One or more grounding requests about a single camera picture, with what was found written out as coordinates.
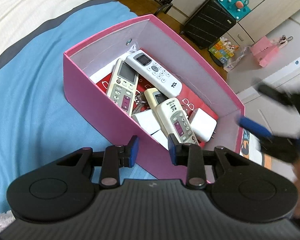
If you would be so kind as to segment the white Qunda remote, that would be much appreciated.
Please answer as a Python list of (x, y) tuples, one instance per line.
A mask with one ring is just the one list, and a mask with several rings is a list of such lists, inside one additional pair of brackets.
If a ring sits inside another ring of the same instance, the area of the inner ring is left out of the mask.
[(132, 115), (139, 74), (124, 60), (118, 59), (106, 95), (128, 116)]
[(180, 143), (199, 144), (185, 111), (177, 98), (170, 98), (156, 107), (166, 136), (174, 134)]

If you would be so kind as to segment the white 90W charger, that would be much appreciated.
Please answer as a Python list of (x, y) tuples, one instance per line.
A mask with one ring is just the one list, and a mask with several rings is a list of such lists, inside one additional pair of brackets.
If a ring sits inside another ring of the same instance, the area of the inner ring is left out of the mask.
[(217, 126), (217, 121), (200, 108), (192, 112), (189, 123), (197, 139), (201, 142), (208, 142)]

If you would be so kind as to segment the white TCL remote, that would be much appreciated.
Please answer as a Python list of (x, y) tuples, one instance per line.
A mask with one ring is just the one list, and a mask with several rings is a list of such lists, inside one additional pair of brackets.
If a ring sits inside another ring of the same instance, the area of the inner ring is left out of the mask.
[(176, 98), (181, 93), (182, 83), (143, 50), (127, 56), (125, 63), (168, 98)]

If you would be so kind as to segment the white plastic bag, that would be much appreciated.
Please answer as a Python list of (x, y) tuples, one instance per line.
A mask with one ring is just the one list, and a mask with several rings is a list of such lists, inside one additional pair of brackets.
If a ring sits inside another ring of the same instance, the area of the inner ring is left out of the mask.
[(223, 65), (223, 69), (227, 73), (233, 70), (239, 64), (241, 59), (250, 53), (250, 48), (251, 46), (246, 46), (236, 51), (234, 56), (228, 59), (228, 61)]

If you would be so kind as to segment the red printed paper bag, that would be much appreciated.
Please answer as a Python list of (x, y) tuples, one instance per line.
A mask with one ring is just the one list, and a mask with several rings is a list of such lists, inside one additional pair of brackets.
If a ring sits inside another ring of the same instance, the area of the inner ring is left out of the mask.
[[(96, 85), (102, 89), (102, 91), (106, 92), (109, 81), (110, 81), (111, 73), (104, 77), (102, 80), (97, 81)], [(138, 86), (136, 90), (136, 95), (141, 92), (144, 92), (146, 89), (154, 88), (146, 79), (142, 76), (139, 77)], [(218, 120), (219, 116), (205, 104), (193, 91), (189, 89), (189, 87), (183, 88), (181, 94), (177, 97), (185, 110), (188, 117), (192, 114), (192, 112), (200, 108), (208, 115), (213, 117), (216, 121)], [(199, 141), (199, 145), (201, 147), (205, 146), (205, 142)]]

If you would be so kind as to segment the small white charger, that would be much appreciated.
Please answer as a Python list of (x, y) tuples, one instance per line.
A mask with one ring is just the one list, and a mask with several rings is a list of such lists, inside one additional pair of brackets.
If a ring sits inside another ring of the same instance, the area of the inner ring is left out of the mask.
[(151, 109), (133, 114), (132, 119), (150, 135), (161, 130), (160, 124)]

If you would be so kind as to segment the pink cardboard box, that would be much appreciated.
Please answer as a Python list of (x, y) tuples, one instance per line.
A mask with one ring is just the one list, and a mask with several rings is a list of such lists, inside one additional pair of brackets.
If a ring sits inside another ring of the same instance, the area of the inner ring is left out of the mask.
[(171, 163), (167, 139), (147, 106), (140, 86), (169, 85), (186, 110), (189, 104), (217, 115), (206, 150), (241, 148), (236, 118), (244, 105), (218, 73), (180, 36), (154, 15), (103, 30), (63, 55), (67, 101), (113, 145), (139, 138), (136, 162), (158, 179), (185, 179), (186, 167)]

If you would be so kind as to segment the black suitcase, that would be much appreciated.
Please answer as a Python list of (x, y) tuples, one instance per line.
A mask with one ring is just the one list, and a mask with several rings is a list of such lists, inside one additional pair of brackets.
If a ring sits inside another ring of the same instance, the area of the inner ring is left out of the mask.
[(236, 19), (217, 0), (205, 0), (181, 28), (200, 49), (209, 47), (236, 24)]

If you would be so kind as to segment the striped bed sheet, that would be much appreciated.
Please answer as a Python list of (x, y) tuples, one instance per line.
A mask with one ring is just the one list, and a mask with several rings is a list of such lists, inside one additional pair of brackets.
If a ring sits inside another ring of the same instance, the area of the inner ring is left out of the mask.
[(18, 177), (83, 147), (104, 151), (138, 134), (136, 164), (120, 178), (185, 178), (168, 150), (98, 86), (103, 69), (144, 50), (218, 116), (205, 144), (241, 152), (243, 104), (214, 68), (164, 21), (115, 0), (0, 0), (0, 213)]

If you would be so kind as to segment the colourful gift bag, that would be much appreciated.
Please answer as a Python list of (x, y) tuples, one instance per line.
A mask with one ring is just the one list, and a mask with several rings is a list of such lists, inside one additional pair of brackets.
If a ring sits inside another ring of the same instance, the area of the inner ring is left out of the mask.
[(232, 43), (228, 38), (221, 37), (208, 47), (213, 61), (220, 67), (224, 66), (229, 59), (234, 57), (239, 45)]

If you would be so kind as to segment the cream TCL remote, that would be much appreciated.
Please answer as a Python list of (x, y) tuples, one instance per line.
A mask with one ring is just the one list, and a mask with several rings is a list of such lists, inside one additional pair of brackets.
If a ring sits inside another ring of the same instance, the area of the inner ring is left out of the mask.
[(144, 91), (144, 96), (146, 97), (147, 103), (151, 110), (156, 110), (157, 105), (161, 104), (168, 99), (161, 91), (156, 88), (149, 88)]

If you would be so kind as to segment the teal tote bag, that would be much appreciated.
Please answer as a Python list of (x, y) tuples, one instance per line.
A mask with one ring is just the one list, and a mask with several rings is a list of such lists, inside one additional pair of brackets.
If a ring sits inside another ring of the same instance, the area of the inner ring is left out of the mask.
[(218, 0), (218, 2), (231, 14), (236, 21), (240, 21), (249, 12), (249, 0)]

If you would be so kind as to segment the silver key bunch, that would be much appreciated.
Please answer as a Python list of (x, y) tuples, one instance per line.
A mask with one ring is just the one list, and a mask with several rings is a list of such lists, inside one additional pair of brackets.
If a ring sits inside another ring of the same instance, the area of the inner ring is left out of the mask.
[(147, 102), (144, 92), (139, 93), (135, 97), (135, 102), (136, 102), (136, 107), (133, 109), (132, 115), (136, 114), (136, 113), (140, 113), (149, 108), (149, 105), (148, 105), (148, 102)]

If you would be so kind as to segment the pink hanging bag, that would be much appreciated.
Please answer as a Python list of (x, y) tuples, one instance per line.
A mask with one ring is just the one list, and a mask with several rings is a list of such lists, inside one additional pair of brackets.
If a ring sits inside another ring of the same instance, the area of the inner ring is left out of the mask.
[(250, 47), (250, 51), (258, 64), (261, 67), (266, 67), (280, 50), (277, 45), (271, 43), (271, 41), (264, 36)]

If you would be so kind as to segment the white fluffy blanket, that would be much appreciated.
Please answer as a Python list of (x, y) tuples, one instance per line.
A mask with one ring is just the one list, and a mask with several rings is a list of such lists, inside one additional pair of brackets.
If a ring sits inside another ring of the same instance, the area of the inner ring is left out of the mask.
[(11, 210), (0, 213), (0, 233), (15, 221), (15, 217)]

